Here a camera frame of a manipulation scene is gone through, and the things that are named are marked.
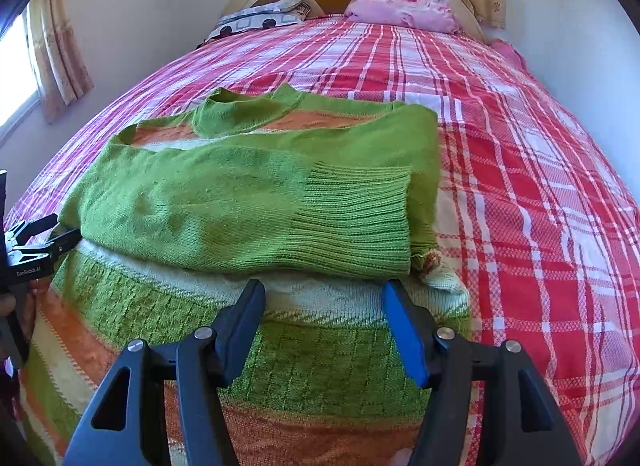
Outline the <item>person's left hand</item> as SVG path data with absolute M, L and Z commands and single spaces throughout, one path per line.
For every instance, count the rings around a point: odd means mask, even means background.
M 39 278 L 1 290 L 1 359 L 10 358 L 18 368 L 28 360 L 36 303 L 49 285 L 49 278 Z

